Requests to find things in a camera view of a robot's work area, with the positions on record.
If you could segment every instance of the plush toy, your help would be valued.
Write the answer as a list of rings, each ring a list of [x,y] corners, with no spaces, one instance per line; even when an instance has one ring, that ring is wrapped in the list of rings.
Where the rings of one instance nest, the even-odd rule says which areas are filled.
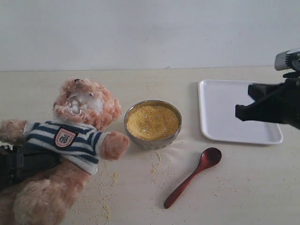
[[[61,163],[0,192],[0,225],[58,225],[101,159],[117,160],[129,138],[104,130],[121,114],[118,99],[101,84],[69,79],[46,122],[5,120],[0,141],[60,154]]]

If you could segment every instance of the robotic arm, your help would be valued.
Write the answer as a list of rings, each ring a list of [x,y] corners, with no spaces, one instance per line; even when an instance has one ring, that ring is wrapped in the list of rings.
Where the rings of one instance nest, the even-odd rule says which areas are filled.
[[[279,84],[252,83],[248,95],[255,101],[236,105],[235,116],[241,121],[255,120],[289,124],[300,129],[300,48],[279,53],[275,58],[277,71],[292,69]]]

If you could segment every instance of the white table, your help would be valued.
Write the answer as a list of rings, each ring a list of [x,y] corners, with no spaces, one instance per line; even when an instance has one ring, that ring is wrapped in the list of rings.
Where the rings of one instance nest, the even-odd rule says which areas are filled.
[[[278,83],[282,74],[273,67],[3,72],[0,119],[51,119],[58,88],[69,76],[100,81],[120,99],[124,112],[146,99],[167,101],[180,110],[182,130],[170,147],[145,151],[131,143],[121,160],[101,162],[62,225],[294,225],[300,221],[300,131],[281,125],[284,141],[274,146],[220,143],[206,139],[199,122],[197,82]],[[124,132],[123,118],[109,130]],[[196,177],[165,210],[166,197],[212,146],[223,153],[220,164]],[[119,174],[115,184],[114,172]]]

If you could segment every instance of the bowl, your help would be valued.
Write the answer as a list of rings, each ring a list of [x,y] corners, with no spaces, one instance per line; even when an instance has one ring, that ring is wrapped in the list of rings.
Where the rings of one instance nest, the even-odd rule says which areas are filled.
[[[154,140],[154,141],[144,140],[144,139],[133,136],[127,128],[128,118],[131,116],[132,113],[134,113],[136,110],[140,109],[141,107],[143,107],[145,105],[163,106],[167,109],[172,110],[175,113],[175,115],[177,116],[177,119],[179,121],[179,127],[178,127],[177,131],[165,139]],[[181,130],[181,121],[182,121],[182,118],[181,118],[181,114],[180,114],[179,110],[177,108],[175,108],[173,105],[171,105],[170,103],[160,101],[160,100],[146,100],[146,101],[139,102],[139,103],[133,105],[132,107],[130,107],[124,116],[124,126],[125,126],[125,131],[126,131],[127,135],[136,145],[138,145],[146,150],[163,149],[163,148],[167,147],[168,145],[172,144],[172,142],[177,138],[177,136]]]

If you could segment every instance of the shield emblem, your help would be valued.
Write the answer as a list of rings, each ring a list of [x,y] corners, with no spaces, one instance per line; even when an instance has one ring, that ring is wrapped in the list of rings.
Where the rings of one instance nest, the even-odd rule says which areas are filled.
[[[66,147],[70,146],[73,143],[73,141],[77,135],[78,134],[75,132],[72,132],[70,130],[60,127],[54,137],[56,147],[66,148]]]

